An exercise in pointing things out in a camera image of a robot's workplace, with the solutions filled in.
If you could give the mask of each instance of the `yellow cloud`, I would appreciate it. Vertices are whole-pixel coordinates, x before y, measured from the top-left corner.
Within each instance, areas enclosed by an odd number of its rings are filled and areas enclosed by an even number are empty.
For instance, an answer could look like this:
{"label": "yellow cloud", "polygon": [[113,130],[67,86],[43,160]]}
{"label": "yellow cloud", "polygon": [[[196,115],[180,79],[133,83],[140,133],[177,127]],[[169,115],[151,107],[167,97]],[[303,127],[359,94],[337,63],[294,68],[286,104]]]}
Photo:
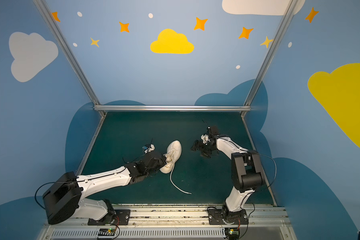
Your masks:
{"label": "yellow cloud", "polygon": [[187,37],[172,29],[164,29],[157,37],[157,41],[151,43],[151,51],[154,53],[191,53],[195,47],[188,42]]}
{"label": "yellow cloud", "polygon": [[317,72],[308,88],[344,133],[360,147],[360,63],[341,66],[331,74]]}

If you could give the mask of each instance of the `green mat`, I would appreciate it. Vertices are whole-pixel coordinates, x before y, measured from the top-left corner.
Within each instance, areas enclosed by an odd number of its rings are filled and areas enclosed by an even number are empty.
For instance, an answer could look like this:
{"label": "green mat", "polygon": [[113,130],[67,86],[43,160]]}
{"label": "green mat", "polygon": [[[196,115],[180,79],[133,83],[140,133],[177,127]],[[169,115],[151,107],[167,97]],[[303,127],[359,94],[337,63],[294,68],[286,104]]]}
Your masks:
{"label": "green mat", "polygon": [[[220,152],[206,159],[191,152],[193,142],[200,139],[208,125],[217,125],[220,133],[230,136],[241,147],[252,149],[238,113],[194,112],[110,112],[82,171],[95,174],[123,166],[123,159],[133,161],[143,154],[142,147],[153,138],[156,150],[166,153],[168,145],[178,140],[182,155],[170,174],[158,172],[142,182],[115,187],[91,195],[90,199],[109,199],[113,204],[222,204],[230,194],[230,159]],[[254,193],[254,204],[273,204],[268,190]]]}

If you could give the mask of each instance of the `shoelace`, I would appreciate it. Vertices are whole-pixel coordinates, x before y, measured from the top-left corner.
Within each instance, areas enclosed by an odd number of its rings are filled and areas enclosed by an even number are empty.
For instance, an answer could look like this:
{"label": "shoelace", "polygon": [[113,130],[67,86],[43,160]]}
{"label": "shoelace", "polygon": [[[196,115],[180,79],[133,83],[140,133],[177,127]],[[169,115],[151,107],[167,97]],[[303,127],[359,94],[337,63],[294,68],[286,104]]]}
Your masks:
{"label": "shoelace", "polygon": [[173,168],[172,168],[172,170],[171,170],[171,175],[169,175],[169,180],[171,180],[171,183],[172,183],[178,190],[180,190],[180,191],[182,191],[183,193],[186,193],[186,194],[192,194],[192,193],[190,193],[190,192],[186,192],[186,191],[181,190],[181,189],[180,189],[178,186],[176,186],[176,185],[173,183],[173,181],[172,181],[172,172],[173,172],[173,170],[175,169],[175,162],[173,161],[173,154],[175,153],[175,151],[176,151],[176,150],[172,148],[172,149],[169,151],[168,154],[164,154],[164,156],[169,157],[170,160],[171,160],[171,161],[167,162],[167,164],[170,163],[170,162],[173,164]]}

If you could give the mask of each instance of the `shoe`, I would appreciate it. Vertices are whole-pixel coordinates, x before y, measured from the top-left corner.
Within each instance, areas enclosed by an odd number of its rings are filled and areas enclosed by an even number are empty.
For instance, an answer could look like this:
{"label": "shoe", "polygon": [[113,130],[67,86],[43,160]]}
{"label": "shoe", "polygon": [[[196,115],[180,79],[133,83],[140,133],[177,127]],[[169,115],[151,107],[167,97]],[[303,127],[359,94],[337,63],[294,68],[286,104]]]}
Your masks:
{"label": "shoe", "polygon": [[179,159],[181,155],[181,144],[179,141],[173,141],[167,148],[167,153],[164,154],[167,159],[165,160],[167,164],[160,168],[162,173],[170,173],[175,166],[175,162]]}

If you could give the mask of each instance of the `blue wall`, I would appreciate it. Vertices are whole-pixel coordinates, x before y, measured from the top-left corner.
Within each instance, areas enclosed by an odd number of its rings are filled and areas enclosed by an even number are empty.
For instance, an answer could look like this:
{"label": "blue wall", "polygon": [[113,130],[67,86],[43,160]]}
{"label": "blue wall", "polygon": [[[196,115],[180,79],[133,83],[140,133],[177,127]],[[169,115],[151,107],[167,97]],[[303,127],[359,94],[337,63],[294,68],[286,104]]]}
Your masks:
{"label": "blue wall", "polygon": [[[205,94],[228,94],[256,77],[267,51],[261,44],[266,36],[273,38],[281,20],[277,15],[230,14],[221,0],[47,3],[57,12],[58,25],[102,104],[129,100],[194,105]],[[194,30],[196,18],[208,19],[204,31]],[[119,22],[129,23],[129,32],[121,32]],[[253,28],[248,39],[239,39],[243,27]],[[184,34],[194,50],[189,54],[151,51],[151,43],[167,28]],[[99,40],[99,47],[91,45],[91,38]]]}
{"label": "blue wall", "polygon": [[[310,23],[312,7],[319,13]],[[360,63],[360,0],[306,0],[246,115],[256,149],[278,164],[272,188],[299,240],[356,239],[360,228],[360,148],[307,85],[314,73],[350,63]],[[338,104],[357,98],[354,85],[342,86],[349,93]],[[273,177],[272,163],[263,162]]]}
{"label": "blue wall", "polygon": [[57,43],[32,0],[0,1],[0,223],[7,227],[0,230],[0,239],[18,233],[18,224],[19,239],[34,239],[46,216],[31,196],[41,184],[77,168],[99,114],[58,46],[50,64],[29,81],[18,81],[11,72],[9,48],[14,32],[37,33]]}

